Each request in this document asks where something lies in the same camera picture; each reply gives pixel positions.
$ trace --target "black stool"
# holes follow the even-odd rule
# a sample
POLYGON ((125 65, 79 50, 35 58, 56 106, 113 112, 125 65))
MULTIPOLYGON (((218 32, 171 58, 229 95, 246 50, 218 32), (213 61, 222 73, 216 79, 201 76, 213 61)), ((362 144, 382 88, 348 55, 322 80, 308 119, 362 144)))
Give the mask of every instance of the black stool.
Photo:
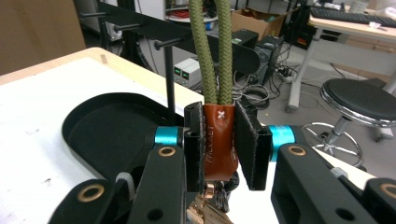
POLYGON ((334 150, 351 154, 358 158, 358 161, 352 165, 360 167, 363 162, 361 148, 351 135, 345 133, 348 123, 357 121, 368 126, 382 128, 395 126, 396 98, 369 82, 352 79, 328 80, 323 84, 320 95, 329 105, 340 111, 342 117, 334 126, 316 122, 303 127, 321 142, 313 148, 328 152, 332 156, 334 156, 334 150), (310 128, 315 125, 330 127, 332 131, 328 134, 317 134, 310 128), (341 135, 352 142, 356 151, 335 144, 341 135))

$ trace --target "black keyboard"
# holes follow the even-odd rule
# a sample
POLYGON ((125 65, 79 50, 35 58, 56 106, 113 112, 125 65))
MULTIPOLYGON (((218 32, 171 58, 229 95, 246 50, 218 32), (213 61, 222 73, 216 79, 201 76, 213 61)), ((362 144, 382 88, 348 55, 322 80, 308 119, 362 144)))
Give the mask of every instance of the black keyboard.
POLYGON ((318 19, 347 21, 361 24, 369 24, 370 21, 374 21, 381 24, 381 26, 396 28, 396 21, 394 21, 392 18, 368 15, 363 13, 351 13, 333 9, 311 7, 311 15, 318 19))

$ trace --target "black plate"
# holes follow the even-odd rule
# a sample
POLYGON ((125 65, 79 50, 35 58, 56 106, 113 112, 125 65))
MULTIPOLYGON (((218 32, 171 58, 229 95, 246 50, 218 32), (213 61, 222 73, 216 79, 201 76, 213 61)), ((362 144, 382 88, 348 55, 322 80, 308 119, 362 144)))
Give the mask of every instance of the black plate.
MULTIPOLYGON (((167 108, 146 96, 106 93, 73 109, 62 132, 65 142, 96 172, 115 179, 144 145, 153 144, 156 128, 168 126, 167 117, 167 108)), ((181 116, 176 121, 183 126, 181 116)))

